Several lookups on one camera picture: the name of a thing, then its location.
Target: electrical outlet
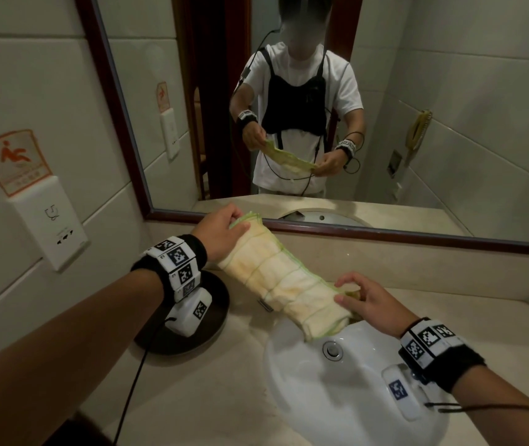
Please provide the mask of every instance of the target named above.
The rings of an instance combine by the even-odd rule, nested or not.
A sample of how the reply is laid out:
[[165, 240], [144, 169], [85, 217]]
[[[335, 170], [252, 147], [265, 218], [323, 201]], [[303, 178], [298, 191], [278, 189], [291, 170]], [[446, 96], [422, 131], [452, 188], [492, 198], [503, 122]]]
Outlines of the electrical outlet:
[[168, 152], [168, 158], [171, 161], [180, 151], [180, 144], [178, 141], [178, 128], [176, 126], [176, 116], [173, 113], [173, 108], [169, 108], [160, 114], [161, 130], [164, 134], [165, 149]]
[[54, 270], [60, 270], [87, 243], [81, 222], [55, 175], [9, 201]]

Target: black chest harness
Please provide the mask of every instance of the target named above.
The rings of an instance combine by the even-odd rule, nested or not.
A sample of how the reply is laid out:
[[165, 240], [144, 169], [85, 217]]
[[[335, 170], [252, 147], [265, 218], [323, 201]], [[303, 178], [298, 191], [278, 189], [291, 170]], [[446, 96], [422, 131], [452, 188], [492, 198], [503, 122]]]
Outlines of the black chest harness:
[[280, 150], [283, 150], [281, 132], [287, 129], [300, 129], [319, 137], [314, 153], [314, 162], [320, 149], [320, 140], [326, 151], [326, 81], [323, 75], [326, 47], [318, 72], [301, 86], [293, 86], [275, 74], [273, 63], [266, 48], [260, 48], [269, 65], [270, 80], [268, 103], [262, 121], [262, 127], [269, 134], [275, 134]]

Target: person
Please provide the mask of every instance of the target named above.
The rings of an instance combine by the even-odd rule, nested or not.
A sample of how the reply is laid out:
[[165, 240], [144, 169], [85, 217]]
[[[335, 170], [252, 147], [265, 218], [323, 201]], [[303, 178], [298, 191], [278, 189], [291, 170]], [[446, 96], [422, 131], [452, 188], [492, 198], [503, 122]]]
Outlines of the person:
[[[253, 183], [259, 193], [324, 197], [326, 178], [337, 175], [365, 138], [365, 117], [350, 63], [321, 44], [332, 0], [279, 0], [283, 42], [267, 45], [248, 60], [230, 101], [230, 113], [249, 150], [259, 150]], [[250, 110], [258, 99], [256, 116]], [[345, 121], [347, 135], [329, 150], [331, 109]], [[283, 169], [262, 153], [267, 139], [277, 149], [314, 162], [305, 173]]]
[[[231, 252], [250, 228], [239, 223], [229, 229], [242, 215], [233, 204], [227, 205], [205, 216], [191, 235], [184, 235], [197, 252], [200, 267]], [[170, 302], [169, 281], [151, 266], [137, 262], [127, 275], [0, 352], [0, 445], [42, 444], [104, 379], [157, 307]], [[398, 338], [419, 321], [378, 283], [351, 272], [335, 285], [347, 282], [360, 286], [361, 300], [337, 295], [335, 301], [380, 332]], [[529, 407], [527, 396], [482, 365], [461, 375], [452, 395], [463, 407]], [[469, 417], [491, 446], [529, 445], [526, 410], [484, 410]]]

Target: slippery floor sign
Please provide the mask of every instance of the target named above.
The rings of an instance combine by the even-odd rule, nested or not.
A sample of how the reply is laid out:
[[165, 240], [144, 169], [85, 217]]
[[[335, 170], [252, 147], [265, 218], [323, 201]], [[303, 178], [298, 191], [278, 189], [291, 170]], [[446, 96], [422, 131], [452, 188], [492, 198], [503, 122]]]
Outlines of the slippery floor sign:
[[0, 186], [10, 197], [52, 175], [30, 129], [0, 135]]

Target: orange warning sign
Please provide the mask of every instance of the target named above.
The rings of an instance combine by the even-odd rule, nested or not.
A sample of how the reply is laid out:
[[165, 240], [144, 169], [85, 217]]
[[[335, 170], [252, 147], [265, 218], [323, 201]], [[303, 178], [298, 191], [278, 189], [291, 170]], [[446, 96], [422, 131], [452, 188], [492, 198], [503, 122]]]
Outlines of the orange warning sign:
[[157, 84], [157, 105], [159, 112], [165, 112], [169, 109], [168, 85], [165, 81]]
[[30, 129], [0, 136], [0, 186], [10, 197], [52, 175]]

